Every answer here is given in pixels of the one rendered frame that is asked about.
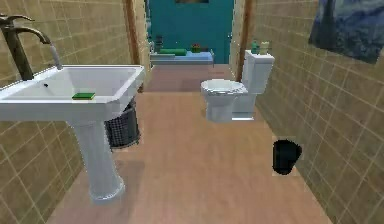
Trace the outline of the dark mesh laundry basket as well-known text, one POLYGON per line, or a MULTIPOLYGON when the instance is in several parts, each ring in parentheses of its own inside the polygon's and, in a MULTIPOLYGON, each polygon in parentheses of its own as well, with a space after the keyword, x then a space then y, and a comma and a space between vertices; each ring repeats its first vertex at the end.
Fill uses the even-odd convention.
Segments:
POLYGON ((119 117, 105 122, 106 135, 112 149, 138 144, 140 130, 136 116, 136 101, 132 99, 119 117))

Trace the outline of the bronze faucet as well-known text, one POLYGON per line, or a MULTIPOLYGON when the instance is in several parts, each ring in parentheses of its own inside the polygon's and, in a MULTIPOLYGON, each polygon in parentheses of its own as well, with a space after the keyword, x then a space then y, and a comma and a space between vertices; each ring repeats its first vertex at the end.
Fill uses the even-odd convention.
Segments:
POLYGON ((62 70, 63 65, 60 62, 59 55, 51 39, 44 32, 39 31, 35 28, 16 26, 14 24, 14 21, 16 19, 25 19, 31 21, 31 18, 25 15, 6 15, 0 13, 0 30, 2 31, 4 39, 14 60, 14 63, 20 73, 21 79, 23 81, 33 80, 34 73, 28 62, 28 58, 25 54, 24 48, 19 38, 20 33, 34 34, 39 38, 39 41, 42 44, 49 45, 51 54, 54 59, 54 65, 58 70, 62 70))

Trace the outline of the white toilet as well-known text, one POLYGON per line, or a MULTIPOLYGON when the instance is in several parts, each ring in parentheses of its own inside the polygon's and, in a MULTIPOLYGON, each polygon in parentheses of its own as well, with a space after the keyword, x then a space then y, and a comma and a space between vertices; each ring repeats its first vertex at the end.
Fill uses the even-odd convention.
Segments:
POLYGON ((255 101, 265 92, 275 57, 269 53, 245 51, 242 78, 208 79, 201 82, 206 102, 206 119, 212 122, 249 121, 254 119, 255 101))

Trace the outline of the green pillow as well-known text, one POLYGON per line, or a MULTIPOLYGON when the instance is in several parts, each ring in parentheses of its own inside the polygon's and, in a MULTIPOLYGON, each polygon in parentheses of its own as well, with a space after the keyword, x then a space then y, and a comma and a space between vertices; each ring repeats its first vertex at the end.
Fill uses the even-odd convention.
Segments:
POLYGON ((159 50, 159 54, 173 54, 175 56, 186 56, 187 50, 184 48, 162 48, 159 50))

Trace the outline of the white pedestal sink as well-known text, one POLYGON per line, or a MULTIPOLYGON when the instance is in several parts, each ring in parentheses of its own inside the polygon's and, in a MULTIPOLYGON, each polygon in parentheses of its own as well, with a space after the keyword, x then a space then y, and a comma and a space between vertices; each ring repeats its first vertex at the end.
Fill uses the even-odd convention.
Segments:
POLYGON ((104 123, 119 117, 145 77, 141 65, 65 65, 50 67, 33 80, 0 88, 0 121, 64 121, 74 131, 96 204, 125 191, 116 170, 104 123), (94 92, 92 100, 72 100, 94 92))

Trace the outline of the blue framed painting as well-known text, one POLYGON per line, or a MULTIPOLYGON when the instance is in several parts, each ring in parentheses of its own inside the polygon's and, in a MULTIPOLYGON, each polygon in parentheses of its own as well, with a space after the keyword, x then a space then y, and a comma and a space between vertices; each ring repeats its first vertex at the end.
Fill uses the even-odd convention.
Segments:
POLYGON ((308 43, 376 64, 384 47, 384 0, 319 0, 308 43))

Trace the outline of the black bin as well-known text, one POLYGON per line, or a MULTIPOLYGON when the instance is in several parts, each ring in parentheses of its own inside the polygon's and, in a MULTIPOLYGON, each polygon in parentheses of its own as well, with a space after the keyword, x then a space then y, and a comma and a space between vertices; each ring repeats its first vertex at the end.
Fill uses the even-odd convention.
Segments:
POLYGON ((302 154, 302 147, 288 139, 279 139, 273 143, 273 170, 280 175, 291 173, 302 154))

